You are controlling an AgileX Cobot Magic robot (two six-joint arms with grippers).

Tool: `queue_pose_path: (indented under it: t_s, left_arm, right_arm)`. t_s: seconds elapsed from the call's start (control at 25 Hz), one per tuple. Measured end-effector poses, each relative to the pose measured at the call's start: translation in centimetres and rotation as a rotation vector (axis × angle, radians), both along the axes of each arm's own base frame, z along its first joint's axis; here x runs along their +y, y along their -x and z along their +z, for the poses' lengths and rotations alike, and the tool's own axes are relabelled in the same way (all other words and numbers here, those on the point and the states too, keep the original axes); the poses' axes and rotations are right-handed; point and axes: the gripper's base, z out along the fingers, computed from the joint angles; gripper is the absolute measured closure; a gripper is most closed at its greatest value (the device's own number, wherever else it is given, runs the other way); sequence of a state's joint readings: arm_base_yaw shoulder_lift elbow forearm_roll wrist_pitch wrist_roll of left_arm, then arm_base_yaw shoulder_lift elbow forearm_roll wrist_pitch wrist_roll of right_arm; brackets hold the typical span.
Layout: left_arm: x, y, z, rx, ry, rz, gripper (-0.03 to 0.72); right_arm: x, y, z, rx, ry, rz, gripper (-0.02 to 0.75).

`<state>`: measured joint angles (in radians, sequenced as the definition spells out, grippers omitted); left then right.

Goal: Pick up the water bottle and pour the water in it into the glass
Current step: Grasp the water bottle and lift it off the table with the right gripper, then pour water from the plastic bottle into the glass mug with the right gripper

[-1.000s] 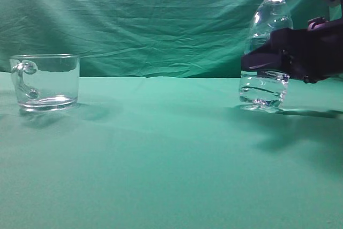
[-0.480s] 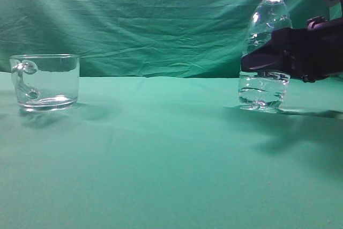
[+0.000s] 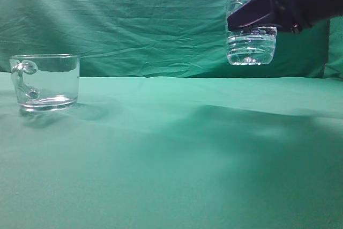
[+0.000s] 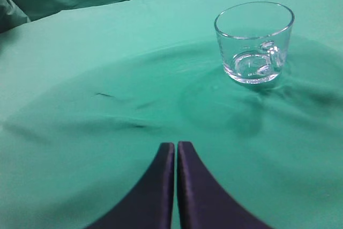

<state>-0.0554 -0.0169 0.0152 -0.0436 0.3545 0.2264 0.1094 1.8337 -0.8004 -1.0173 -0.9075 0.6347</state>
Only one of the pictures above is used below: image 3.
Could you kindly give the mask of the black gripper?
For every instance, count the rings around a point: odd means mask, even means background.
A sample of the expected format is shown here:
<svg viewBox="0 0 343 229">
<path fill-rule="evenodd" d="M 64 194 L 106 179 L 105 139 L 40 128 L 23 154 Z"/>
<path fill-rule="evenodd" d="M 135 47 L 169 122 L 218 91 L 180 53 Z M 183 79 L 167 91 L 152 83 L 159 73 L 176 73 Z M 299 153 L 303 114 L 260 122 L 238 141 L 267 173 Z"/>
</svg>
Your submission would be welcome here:
<svg viewBox="0 0 343 229">
<path fill-rule="evenodd" d="M 311 28 L 305 0 L 250 0 L 227 17 L 229 31 L 274 26 L 283 32 L 299 33 Z"/>
</svg>

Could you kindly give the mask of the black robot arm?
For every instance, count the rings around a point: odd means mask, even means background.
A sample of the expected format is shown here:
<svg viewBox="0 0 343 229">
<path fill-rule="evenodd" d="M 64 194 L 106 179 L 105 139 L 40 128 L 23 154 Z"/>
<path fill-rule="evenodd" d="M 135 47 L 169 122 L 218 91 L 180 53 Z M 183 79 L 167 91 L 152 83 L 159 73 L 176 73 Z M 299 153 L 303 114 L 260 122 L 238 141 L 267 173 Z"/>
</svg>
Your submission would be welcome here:
<svg viewBox="0 0 343 229">
<path fill-rule="evenodd" d="M 298 33 L 338 16 L 342 16 L 342 0 L 250 0 L 227 17 L 227 24 L 231 32 L 271 26 Z"/>
</svg>

